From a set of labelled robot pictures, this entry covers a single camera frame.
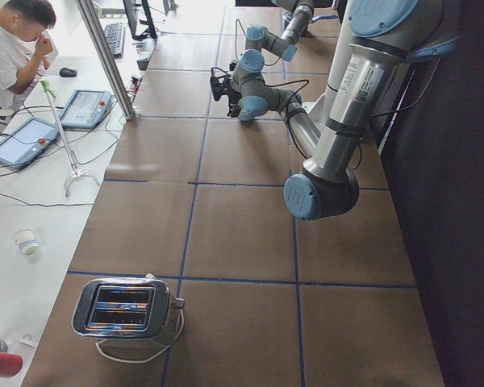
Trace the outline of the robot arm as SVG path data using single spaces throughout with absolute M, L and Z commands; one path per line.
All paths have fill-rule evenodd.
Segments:
M 240 55 L 240 63 L 247 65 L 251 60 L 265 66 L 262 52 L 269 52 L 277 59 L 291 62 L 297 52 L 297 43 L 308 32 L 311 24 L 322 20 L 338 19 L 340 13 L 315 14 L 315 1 L 271 1 L 273 5 L 286 11 L 281 32 L 274 33 L 267 26 L 249 24 L 245 28 L 245 45 Z
M 251 25 L 245 50 L 232 74 L 212 81 L 215 99 L 227 96 L 229 115 L 251 121 L 270 111 L 280 114 L 305 154 L 302 170 L 284 185 L 290 213 L 316 220 L 351 210 L 359 186 L 349 161 L 364 135 L 394 69 L 448 55 L 457 44 L 459 1 L 350 1 L 344 11 L 325 92 L 305 106 L 299 95 L 265 83 L 263 52 L 289 61 L 307 24 L 311 1 L 282 1 L 292 13 L 275 35 Z

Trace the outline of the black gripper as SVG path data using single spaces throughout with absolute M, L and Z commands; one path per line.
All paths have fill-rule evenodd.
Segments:
M 239 103 L 239 100 L 242 98 L 242 94 L 240 91 L 237 91 L 236 89 L 234 89 L 234 87 L 232 86 L 231 80 L 226 81 L 225 90 L 226 90 L 226 95 L 228 97 L 228 105 L 229 105 L 227 116 L 231 118 L 236 118 L 237 105 Z

